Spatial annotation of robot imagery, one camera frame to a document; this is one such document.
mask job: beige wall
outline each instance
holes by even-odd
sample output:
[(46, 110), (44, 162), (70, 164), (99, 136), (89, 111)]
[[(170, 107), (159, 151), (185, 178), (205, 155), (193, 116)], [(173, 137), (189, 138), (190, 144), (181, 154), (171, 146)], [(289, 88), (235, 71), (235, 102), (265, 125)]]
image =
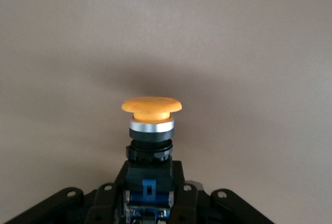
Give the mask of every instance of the beige wall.
[(0, 32), (0, 222), (114, 180), (142, 95), (183, 103), (186, 179), (331, 222), (332, 0), (1, 0)]

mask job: silver metal ring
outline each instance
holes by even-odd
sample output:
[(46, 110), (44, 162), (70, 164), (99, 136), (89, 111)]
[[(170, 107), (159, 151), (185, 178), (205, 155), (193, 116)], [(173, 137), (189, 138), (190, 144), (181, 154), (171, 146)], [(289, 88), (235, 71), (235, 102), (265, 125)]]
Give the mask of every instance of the silver metal ring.
[(174, 128), (174, 119), (169, 118), (170, 121), (159, 123), (159, 124), (147, 124), (136, 122), (134, 119), (130, 120), (129, 128), (137, 132), (147, 132), (147, 133), (156, 133), (156, 132), (168, 132)]

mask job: gray background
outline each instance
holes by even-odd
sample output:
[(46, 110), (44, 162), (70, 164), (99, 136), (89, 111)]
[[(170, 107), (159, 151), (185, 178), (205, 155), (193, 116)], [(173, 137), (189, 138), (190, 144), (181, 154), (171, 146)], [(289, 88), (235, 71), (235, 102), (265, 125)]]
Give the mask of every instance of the gray background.
[(1, 0), (0, 221), (114, 180), (121, 103), (168, 96), (173, 158), (276, 223), (332, 220), (332, 0)]

